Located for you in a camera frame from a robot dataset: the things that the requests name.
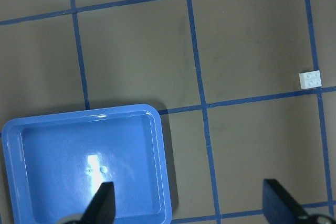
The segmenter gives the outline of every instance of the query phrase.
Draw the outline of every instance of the blue plastic bin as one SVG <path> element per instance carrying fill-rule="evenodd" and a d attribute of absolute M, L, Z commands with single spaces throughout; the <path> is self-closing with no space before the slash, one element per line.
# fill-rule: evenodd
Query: blue plastic bin
<path fill-rule="evenodd" d="M 108 181 L 115 224 L 171 222 L 161 120 L 149 105 L 14 119 L 2 141 L 16 224 L 82 214 Z"/>

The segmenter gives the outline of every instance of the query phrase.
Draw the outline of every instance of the small white box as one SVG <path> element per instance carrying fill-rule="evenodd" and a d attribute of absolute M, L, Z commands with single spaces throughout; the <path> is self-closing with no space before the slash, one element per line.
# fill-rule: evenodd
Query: small white box
<path fill-rule="evenodd" d="M 300 83 L 302 89 L 311 89 L 322 86 L 320 71 L 300 73 Z"/>

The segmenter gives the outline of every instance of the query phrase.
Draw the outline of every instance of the black object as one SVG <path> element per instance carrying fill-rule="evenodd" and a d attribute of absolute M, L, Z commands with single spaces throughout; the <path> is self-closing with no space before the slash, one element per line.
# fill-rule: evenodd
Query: black object
<path fill-rule="evenodd" d="M 113 224 L 115 203 L 113 182 L 101 183 L 82 218 L 65 224 Z"/>
<path fill-rule="evenodd" d="M 263 212 L 270 224 L 336 224 L 324 214 L 308 214 L 276 179 L 264 179 Z"/>

